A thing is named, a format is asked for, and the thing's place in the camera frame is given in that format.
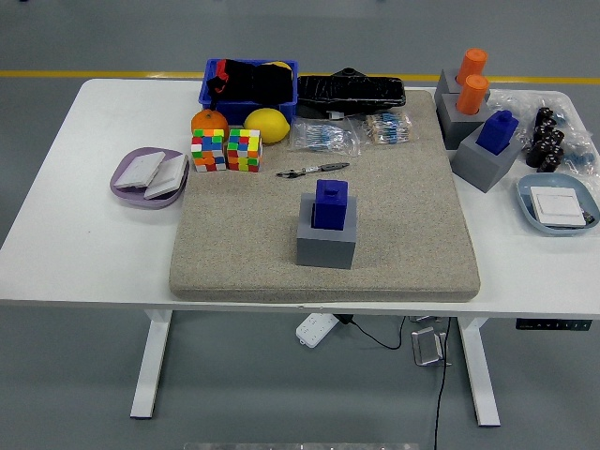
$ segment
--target gray floor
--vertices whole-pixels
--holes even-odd
[[[477,46],[489,52],[490,75],[600,73],[596,1],[486,3],[473,11],[464,1],[0,0],[0,72],[202,71],[207,58],[227,56],[296,59],[304,72],[436,74]],[[0,78],[0,243],[84,81]],[[562,91],[588,130],[600,132],[598,83],[508,87]],[[414,365],[408,343],[417,326],[407,323],[396,352],[341,326],[310,350],[294,337],[303,318],[175,313],[155,418],[134,421],[148,327],[141,311],[0,307],[0,448],[431,448],[442,374]],[[356,320],[395,341],[397,318]],[[489,321],[483,339],[502,426],[480,428],[454,326],[440,448],[598,448],[599,337],[596,323],[587,333],[551,333]]]

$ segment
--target electrical outlet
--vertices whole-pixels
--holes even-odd
[[[302,345],[314,349],[339,323],[333,314],[312,313],[296,328],[296,336]]]

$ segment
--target cable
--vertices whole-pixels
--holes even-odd
[[[443,374],[442,385],[440,386],[440,394],[438,395],[438,406],[435,412],[435,437],[433,441],[433,450],[438,450],[438,424],[440,422],[440,403],[442,401],[443,386],[446,383],[446,368],[448,367],[448,334],[450,333],[450,323],[452,318],[448,318],[448,327],[446,328],[446,339],[443,342]]]
[[[398,343],[398,345],[396,347],[390,347],[389,345],[385,345],[382,342],[380,342],[379,340],[377,340],[375,337],[373,337],[372,335],[370,335],[369,333],[367,333],[365,330],[363,330],[360,325],[358,323],[356,323],[353,319],[349,319],[348,323],[351,323],[352,325],[356,326],[360,331],[362,331],[365,335],[369,336],[371,339],[373,339],[375,342],[377,342],[379,345],[385,347],[388,350],[397,350],[402,346],[402,327],[404,326],[404,321],[406,321],[406,316],[404,316],[404,319],[402,319],[402,323],[400,324],[400,329],[398,330],[398,336],[400,338],[400,342]]]

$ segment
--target gray mat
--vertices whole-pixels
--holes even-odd
[[[360,157],[265,146],[259,173],[191,171],[170,285],[185,300],[241,303],[465,302],[479,274],[433,99],[408,91],[418,139],[370,146]],[[348,160],[335,172],[293,180],[289,169]],[[297,266],[302,192],[318,178],[347,180],[358,201],[351,270]]]

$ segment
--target white card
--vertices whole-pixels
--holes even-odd
[[[116,188],[145,188],[158,171],[158,164],[165,158],[165,152],[151,153],[135,157],[125,171],[114,182]]]
[[[155,180],[152,180],[152,183],[144,192],[143,197],[146,200],[152,200],[160,195],[179,189],[184,177],[184,172],[186,171],[187,163],[188,157],[186,155],[180,155],[160,163],[158,174],[155,176],[155,179],[160,177],[158,181],[161,179],[166,181],[155,183]]]
[[[543,225],[585,226],[578,195],[571,187],[532,186],[532,204],[535,217]]]

